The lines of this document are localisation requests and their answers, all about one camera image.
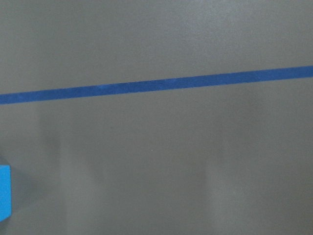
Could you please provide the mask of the blue block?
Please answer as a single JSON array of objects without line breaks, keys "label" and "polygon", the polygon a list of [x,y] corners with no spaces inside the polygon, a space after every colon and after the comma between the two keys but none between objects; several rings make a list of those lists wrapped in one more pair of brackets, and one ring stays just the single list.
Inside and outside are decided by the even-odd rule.
[{"label": "blue block", "polygon": [[9,165],[0,166],[0,221],[9,218],[12,213],[11,205],[11,168]]}]

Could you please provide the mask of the blue tape line crosswise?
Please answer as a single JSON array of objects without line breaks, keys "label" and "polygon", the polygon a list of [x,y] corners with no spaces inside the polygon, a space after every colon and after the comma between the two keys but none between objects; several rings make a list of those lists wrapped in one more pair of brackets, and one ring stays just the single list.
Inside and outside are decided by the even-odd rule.
[{"label": "blue tape line crosswise", "polygon": [[302,79],[313,76],[312,66],[283,69],[255,70],[213,75],[202,75],[161,80],[136,81],[42,91],[1,94],[1,105],[49,101],[59,99],[83,98],[104,95],[144,93],[220,85]]}]

